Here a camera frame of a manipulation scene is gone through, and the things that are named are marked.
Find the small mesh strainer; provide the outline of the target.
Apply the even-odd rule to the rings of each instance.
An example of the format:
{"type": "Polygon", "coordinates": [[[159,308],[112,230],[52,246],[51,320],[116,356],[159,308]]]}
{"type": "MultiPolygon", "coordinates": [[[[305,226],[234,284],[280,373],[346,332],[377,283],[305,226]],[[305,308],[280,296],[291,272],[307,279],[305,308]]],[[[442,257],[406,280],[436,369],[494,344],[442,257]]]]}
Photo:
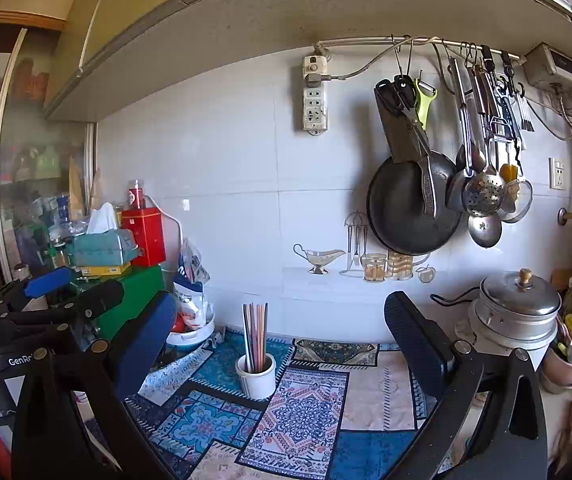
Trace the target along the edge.
{"type": "Polygon", "coordinates": [[[509,146],[506,146],[506,162],[499,168],[505,182],[505,196],[497,211],[505,223],[517,223],[530,211],[533,203],[533,186],[529,180],[519,177],[519,167],[511,161],[509,146]]]}

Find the white wall water heater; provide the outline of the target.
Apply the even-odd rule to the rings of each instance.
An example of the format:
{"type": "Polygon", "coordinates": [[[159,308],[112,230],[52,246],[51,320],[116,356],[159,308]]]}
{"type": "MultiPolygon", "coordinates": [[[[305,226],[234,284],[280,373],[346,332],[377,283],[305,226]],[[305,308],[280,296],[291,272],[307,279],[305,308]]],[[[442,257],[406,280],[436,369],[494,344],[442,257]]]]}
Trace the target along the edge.
{"type": "Polygon", "coordinates": [[[532,87],[563,90],[572,89],[572,58],[548,44],[539,44],[525,55],[523,64],[526,79],[532,87]]]}

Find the red tin box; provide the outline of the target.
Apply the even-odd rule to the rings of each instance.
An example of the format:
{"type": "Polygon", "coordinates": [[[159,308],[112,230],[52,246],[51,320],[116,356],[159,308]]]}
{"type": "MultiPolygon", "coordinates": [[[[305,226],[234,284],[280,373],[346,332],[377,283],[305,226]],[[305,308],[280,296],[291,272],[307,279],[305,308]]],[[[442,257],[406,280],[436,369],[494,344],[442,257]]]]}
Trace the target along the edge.
{"type": "Polygon", "coordinates": [[[122,211],[121,226],[133,234],[138,247],[133,266],[149,268],[165,260],[162,214],[157,206],[147,202],[142,179],[129,182],[128,206],[122,211]]]}

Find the pink chopstick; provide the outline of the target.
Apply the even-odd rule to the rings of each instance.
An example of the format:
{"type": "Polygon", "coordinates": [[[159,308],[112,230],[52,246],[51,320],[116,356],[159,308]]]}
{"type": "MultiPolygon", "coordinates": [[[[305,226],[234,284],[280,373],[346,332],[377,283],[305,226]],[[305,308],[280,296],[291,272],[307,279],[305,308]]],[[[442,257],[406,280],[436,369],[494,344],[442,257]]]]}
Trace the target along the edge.
{"type": "Polygon", "coordinates": [[[258,307],[255,304],[251,304],[252,306],[252,321],[253,321],[253,351],[254,351],[254,373],[261,372],[261,364],[260,364],[260,350],[259,350],[259,340],[258,340],[258,307]]]}

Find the cleaver knife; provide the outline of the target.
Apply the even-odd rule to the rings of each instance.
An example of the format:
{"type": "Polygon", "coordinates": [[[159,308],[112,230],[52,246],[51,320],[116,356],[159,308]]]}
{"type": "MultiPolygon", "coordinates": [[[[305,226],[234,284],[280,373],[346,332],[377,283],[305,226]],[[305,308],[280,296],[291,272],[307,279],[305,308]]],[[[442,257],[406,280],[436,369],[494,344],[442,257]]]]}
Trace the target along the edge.
{"type": "Polygon", "coordinates": [[[420,145],[411,123],[401,111],[390,79],[375,85],[374,94],[393,162],[418,162],[420,145]]]}

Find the orange yellow chopstick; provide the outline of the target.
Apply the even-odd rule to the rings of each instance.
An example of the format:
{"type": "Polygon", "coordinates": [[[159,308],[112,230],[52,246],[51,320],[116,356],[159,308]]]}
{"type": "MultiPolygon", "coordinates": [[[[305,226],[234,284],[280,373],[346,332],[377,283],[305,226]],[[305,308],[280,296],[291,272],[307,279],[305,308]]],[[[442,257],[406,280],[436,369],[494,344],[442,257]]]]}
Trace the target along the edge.
{"type": "Polygon", "coordinates": [[[267,304],[260,304],[258,306],[258,340],[259,340],[259,350],[260,350],[260,364],[261,371],[266,370],[266,330],[267,330],[267,304]]]}

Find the green box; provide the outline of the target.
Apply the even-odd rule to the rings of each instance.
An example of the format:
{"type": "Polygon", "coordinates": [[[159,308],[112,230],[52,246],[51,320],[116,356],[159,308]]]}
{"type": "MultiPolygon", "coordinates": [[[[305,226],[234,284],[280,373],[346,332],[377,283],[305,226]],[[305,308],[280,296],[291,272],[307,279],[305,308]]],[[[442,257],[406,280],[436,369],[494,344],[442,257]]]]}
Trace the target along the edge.
{"type": "Polygon", "coordinates": [[[116,276],[116,280],[123,287],[123,300],[85,328],[84,335],[88,340],[110,340],[126,321],[137,318],[157,292],[165,289],[160,266],[130,266],[126,272],[116,276]]]}

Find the wall socket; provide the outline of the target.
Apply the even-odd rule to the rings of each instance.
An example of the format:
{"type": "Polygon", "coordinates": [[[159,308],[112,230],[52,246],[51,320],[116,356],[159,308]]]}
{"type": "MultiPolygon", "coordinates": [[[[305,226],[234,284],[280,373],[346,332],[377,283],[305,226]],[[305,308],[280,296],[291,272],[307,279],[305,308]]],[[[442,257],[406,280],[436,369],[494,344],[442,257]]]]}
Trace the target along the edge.
{"type": "Polygon", "coordinates": [[[557,191],[566,189],[566,165],[562,159],[549,159],[549,187],[557,191]]]}

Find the steel soup ladle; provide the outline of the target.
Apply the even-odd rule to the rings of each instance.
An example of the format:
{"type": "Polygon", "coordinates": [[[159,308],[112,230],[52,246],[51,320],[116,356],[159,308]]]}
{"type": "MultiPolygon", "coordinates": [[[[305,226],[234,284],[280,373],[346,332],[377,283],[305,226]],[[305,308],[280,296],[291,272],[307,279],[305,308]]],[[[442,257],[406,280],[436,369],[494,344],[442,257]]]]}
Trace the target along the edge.
{"type": "Polygon", "coordinates": [[[494,247],[502,236],[502,220],[498,214],[488,216],[468,216],[468,232],[471,239],[480,247],[494,247]]]}

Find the green handled peeler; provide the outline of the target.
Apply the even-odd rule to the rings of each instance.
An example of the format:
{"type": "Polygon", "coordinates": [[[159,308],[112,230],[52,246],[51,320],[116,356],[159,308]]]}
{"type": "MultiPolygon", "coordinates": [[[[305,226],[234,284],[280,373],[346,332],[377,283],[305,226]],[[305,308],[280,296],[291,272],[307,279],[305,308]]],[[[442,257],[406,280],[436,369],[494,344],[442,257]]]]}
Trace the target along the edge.
{"type": "Polygon", "coordinates": [[[420,124],[423,126],[423,128],[426,128],[430,105],[438,96],[438,90],[432,87],[431,84],[428,84],[419,78],[414,80],[414,84],[417,92],[417,116],[420,124]]]}

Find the steel slotted ladle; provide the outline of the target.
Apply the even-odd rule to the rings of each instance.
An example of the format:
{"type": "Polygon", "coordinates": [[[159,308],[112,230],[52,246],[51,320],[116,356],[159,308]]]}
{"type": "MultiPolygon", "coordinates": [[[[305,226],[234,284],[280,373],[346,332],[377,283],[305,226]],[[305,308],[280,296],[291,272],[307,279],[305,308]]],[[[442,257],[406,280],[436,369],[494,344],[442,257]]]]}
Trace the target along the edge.
{"type": "Polygon", "coordinates": [[[486,217],[496,214],[506,194],[505,181],[496,172],[491,170],[490,148],[487,144],[490,116],[488,107],[481,89],[479,72],[470,66],[467,68],[474,109],[479,122],[479,136],[472,144],[473,170],[476,174],[471,178],[464,189],[464,201],[469,214],[477,217],[486,217]]]}

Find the black frying pan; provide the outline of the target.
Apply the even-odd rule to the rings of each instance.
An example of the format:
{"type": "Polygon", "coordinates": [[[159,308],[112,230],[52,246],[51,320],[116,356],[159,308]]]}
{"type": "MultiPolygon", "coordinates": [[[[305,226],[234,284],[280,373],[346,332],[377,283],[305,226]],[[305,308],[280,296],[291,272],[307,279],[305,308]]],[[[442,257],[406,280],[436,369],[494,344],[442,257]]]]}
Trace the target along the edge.
{"type": "Polygon", "coordinates": [[[431,153],[438,215],[423,213],[420,170],[415,162],[393,162],[389,157],[375,172],[366,195],[367,217],[379,242],[403,255],[420,256],[443,247],[455,234],[462,213],[448,209],[445,192],[455,176],[454,163],[431,153]]]}

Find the teal tissue box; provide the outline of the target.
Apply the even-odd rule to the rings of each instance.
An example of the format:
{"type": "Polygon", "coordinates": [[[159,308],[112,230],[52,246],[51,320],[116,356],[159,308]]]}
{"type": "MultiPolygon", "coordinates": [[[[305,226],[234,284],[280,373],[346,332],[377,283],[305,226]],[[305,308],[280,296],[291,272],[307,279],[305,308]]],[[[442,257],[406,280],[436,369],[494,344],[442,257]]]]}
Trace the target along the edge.
{"type": "Polygon", "coordinates": [[[86,231],[73,238],[76,266],[124,266],[140,254],[133,233],[118,225],[115,207],[103,203],[93,209],[86,231]]]}

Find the maroon chopstick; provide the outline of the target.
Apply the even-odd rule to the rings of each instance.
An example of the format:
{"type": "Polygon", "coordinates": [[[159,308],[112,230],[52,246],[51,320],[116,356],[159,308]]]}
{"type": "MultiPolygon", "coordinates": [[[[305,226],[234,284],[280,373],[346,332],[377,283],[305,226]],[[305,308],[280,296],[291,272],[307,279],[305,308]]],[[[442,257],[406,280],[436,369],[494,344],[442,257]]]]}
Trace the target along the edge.
{"type": "Polygon", "coordinates": [[[255,335],[255,371],[261,373],[264,370],[265,362],[265,305],[256,304],[254,306],[254,335],[255,335]]]}

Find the metal hanging rail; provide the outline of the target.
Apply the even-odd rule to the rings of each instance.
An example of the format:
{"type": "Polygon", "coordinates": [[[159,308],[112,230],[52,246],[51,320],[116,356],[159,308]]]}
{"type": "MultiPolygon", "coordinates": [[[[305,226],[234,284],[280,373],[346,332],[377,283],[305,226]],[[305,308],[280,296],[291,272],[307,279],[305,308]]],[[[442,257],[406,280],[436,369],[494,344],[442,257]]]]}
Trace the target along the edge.
{"type": "MultiPolygon", "coordinates": [[[[349,38],[335,38],[335,39],[321,39],[315,41],[315,46],[318,44],[324,48],[330,47],[357,47],[357,46],[387,46],[392,44],[399,44],[403,42],[405,37],[402,36],[366,36],[366,37],[349,37],[349,38]]],[[[464,52],[467,48],[475,47],[479,52],[482,51],[481,44],[472,44],[467,41],[446,40],[441,37],[414,37],[412,43],[415,46],[424,46],[425,44],[438,44],[439,46],[452,49],[454,52],[464,52]]]]}

